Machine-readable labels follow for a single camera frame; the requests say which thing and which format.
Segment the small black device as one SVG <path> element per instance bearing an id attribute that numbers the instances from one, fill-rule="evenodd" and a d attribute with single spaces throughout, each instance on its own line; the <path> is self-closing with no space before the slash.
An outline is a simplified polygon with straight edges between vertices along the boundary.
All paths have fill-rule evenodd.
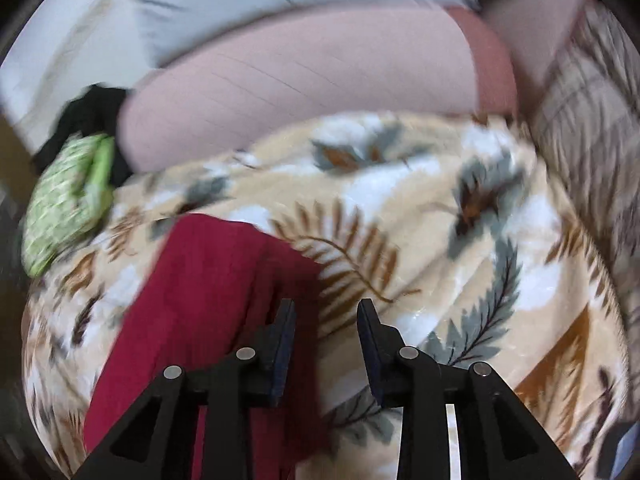
<path id="1" fill-rule="evenodd" d="M 640 480 L 638 422 L 616 422 L 608 430 L 598 456 L 596 478 Z"/>

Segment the pink quilted bolster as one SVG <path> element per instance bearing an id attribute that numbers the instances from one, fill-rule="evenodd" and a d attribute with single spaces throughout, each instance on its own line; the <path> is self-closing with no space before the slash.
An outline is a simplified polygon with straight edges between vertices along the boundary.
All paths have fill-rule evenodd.
<path id="1" fill-rule="evenodd" d="M 147 76 L 118 118 L 130 166 L 155 171 L 352 110 L 530 112 L 589 0 L 322 6 L 213 40 Z"/>

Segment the dark red knit sweater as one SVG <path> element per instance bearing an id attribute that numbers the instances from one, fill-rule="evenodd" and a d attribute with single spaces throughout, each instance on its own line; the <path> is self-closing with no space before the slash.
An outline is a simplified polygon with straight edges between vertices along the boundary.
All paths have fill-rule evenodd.
<path id="1" fill-rule="evenodd" d="M 129 307 L 84 422 L 93 451 L 168 365 L 187 372 L 218 363 L 293 301 L 294 348 L 284 396 L 252 416 L 255 476 L 292 479 L 326 442 L 318 400 L 320 266 L 247 223 L 187 214 L 171 229 Z"/>

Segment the black garment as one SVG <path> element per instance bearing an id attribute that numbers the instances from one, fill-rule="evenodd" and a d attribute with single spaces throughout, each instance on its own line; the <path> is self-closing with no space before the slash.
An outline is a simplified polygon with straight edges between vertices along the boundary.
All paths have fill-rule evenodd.
<path id="1" fill-rule="evenodd" d="M 32 166 L 36 174 L 42 174 L 47 166 L 51 165 L 70 136 L 104 133 L 114 139 L 111 186 L 122 186 L 134 174 L 120 150 L 118 140 L 118 115 L 127 94 L 126 89 L 92 84 L 81 96 L 68 102 L 58 115 L 49 139 L 32 156 Z"/>

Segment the beige floral fleece blanket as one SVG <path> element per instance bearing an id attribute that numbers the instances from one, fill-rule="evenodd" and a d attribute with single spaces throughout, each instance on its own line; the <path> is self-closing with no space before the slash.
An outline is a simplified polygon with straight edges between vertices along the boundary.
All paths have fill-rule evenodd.
<path id="1" fill-rule="evenodd" d="M 499 117 L 348 114 L 285 128 L 249 150 L 131 178 L 99 231 L 29 294 L 23 385 L 63 474 L 111 348 L 171 227 L 242 222 L 320 268 L 319 372 L 333 450 L 306 478 L 390 479 L 400 416 L 378 408 L 356 307 L 442 364 L 486 361 L 583 479 L 627 407 L 628 350 L 610 274 L 561 182 Z"/>

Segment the beige striped quilt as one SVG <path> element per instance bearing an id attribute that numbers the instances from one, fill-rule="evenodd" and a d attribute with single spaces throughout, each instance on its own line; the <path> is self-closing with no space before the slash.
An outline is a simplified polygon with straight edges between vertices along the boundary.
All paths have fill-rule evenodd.
<path id="1" fill-rule="evenodd" d="M 606 6 L 556 56 L 530 132 L 596 241 L 639 340 L 639 53 Z"/>

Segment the green patterned garment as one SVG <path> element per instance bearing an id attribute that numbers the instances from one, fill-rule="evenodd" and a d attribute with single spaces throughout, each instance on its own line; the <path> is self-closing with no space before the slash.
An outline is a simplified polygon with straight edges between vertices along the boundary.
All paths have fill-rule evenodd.
<path id="1" fill-rule="evenodd" d="M 43 171 L 28 204 L 22 263 L 30 278 L 88 234 L 111 207 L 115 140 L 107 134 L 71 136 Z"/>

